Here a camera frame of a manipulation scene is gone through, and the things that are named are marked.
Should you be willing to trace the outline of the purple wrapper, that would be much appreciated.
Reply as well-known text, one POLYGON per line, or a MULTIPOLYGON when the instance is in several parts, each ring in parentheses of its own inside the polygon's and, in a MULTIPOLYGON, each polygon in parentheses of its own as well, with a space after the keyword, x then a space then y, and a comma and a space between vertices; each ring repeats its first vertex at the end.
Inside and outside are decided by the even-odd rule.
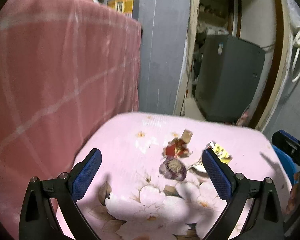
POLYGON ((159 173, 166 179, 184 181, 187 175, 185 165, 177 158, 168 156, 160 164, 159 173))

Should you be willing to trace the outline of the red orange wrapper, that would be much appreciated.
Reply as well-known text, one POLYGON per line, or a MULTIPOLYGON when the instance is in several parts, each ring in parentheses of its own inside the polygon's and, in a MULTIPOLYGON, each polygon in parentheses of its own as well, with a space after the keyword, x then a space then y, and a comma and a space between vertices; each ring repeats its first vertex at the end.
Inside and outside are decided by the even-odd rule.
POLYGON ((188 129, 185 129, 181 137, 176 137, 168 143, 168 145, 163 149, 162 155, 164 157, 180 157, 186 158, 191 155, 188 149, 188 144, 191 141, 193 133, 188 129))

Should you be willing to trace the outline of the blue plastic bucket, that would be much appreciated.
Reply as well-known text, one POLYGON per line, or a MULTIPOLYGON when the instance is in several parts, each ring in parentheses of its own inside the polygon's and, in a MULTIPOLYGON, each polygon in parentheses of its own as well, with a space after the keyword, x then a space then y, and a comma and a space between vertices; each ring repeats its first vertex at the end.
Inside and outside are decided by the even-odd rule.
POLYGON ((283 166, 283 169, 284 169, 285 173, 287 174, 291 185, 293 186, 296 183, 296 180, 294 179, 294 174, 296 174, 296 172, 297 172, 295 163, 293 162, 293 160, 290 156, 288 156, 285 152, 280 150, 278 147, 276 147, 274 145, 272 147, 273 147, 277 157, 279 158, 280 163, 283 166))

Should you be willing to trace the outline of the pink bottle on floor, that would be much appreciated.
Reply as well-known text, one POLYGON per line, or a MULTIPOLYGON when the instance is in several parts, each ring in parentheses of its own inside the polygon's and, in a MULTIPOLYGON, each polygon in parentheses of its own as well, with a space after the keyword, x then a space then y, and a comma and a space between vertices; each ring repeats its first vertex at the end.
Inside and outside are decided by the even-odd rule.
POLYGON ((250 122, 250 113, 249 110, 245 110, 245 112, 241 115, 241 117, 237 120, 236 126, 247 127, 250 122))

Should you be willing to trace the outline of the grey washing machine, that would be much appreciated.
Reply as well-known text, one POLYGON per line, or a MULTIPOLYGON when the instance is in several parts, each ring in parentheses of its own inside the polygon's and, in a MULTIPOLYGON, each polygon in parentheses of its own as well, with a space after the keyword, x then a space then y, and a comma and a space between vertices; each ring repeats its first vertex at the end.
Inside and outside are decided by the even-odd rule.
POLYGON ((266 52, 258 45, 231 35, 209 35, 195 99, 205 120, 236 122, 256 92, 266 52))

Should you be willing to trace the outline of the red plaid cloth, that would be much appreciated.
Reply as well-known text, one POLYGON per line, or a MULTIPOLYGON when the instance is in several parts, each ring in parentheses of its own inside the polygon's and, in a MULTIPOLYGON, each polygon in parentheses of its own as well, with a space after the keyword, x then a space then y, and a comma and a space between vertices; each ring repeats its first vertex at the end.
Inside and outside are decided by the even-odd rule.
POLYGON ((137 111, 141 24, 90 0, 0 11, 0 222, 18 238, 29 180, 72 168, 91 135, 137 111))

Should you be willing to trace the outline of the large soy sauce jug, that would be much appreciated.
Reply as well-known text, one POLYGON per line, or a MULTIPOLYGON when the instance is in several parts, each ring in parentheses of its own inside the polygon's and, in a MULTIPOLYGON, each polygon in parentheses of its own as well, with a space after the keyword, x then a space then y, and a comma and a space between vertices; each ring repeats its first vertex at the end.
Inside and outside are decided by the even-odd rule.
POLYGON ((107 0, 107 6, 128 18, 139 19, 140 0, 107 0))

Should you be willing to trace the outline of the wooden door frame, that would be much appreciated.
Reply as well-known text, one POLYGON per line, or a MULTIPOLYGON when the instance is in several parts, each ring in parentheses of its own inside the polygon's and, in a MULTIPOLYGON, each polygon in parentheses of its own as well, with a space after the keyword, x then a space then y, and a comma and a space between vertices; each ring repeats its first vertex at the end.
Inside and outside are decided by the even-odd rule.
POLYGON ((209 35, 231 35, 262 48, 266 54, 260 80, 250 105, 247 127, 263 130, 275 111, 285 86, 290 62, 291 31, 285 0, 191 0, 190 54, 186 96, 198 108, 195 91, 209 35))

